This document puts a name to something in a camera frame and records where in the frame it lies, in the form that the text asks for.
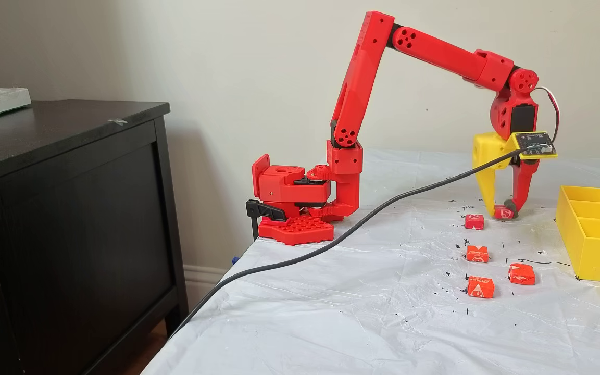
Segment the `wooden floor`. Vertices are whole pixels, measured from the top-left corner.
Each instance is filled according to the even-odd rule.
[[[138,353],[131,356],[131,361],[126,366],[123,366],[119,371],[114,372],[116,375],[140,375],[145,366],[152,360],[157,352],[164,346],[166,342],[166,325],[162,320],[154,330],[148,335],[145,347]]]

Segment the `circuit board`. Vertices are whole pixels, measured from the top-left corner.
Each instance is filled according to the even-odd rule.
[[[515,133],[515,141],[519,148],[527,148],[534,145],[547,145],[547,147],[529,149],[521,154],[522,159],[536,159],[540,157],[557,157],[557,150],[552,144],[550,135],[545,131],[534,131],[529,133]]]

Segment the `robotic arm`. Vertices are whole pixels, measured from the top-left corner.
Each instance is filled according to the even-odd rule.
[[[267,155],[254,163],[254,195],[262,202],[248,201],[247,212],[254,228],[257,218],[264,217],[255,233],[290,245],[331,240],[334,228],[328,223],[358,209],[363,148],[357,138],[386,48],[497,92],[490,109],[495,132],[474,137],[474,166],[510,151],[512,133],[536,131],[538,104],[530,95],[538,84],[535,72],[517,67],[512,60],[496,53],[480,49],[471,53],[394,21],[394,17],[381,12],[371,11],[365,15],[331,119],[331,138],[326,142],[327,164],[315,166],[305,174],[305,169],[300,167],[271,166]],[[503,206],[494,205],[494,171],[505,168],[508,163],[477,174],[491,216],[517,216],[527,200],[538,161],[530,156],[509,160],[514,167],[514,196]],[[327,202],[329,181],[336,182],[336,199],[332,202]]]

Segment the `baseboard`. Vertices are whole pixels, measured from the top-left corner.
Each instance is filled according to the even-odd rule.
[[[221,268],[184,265],[184,280],[189,306],[193,307],[214,285],[217,285],[227,270]]]
[[[216,284],[228,270],[221,268],[184,265],[184,280]]]

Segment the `black clamp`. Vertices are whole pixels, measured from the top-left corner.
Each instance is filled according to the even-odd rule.
[[[252,234],[254,239],[258,238],[258,218],[265,216],[274,221],[286,221],[286,213],[283,209],[269,206],[256,199],[250,199],[247,201],[247,216],[252,218]]]

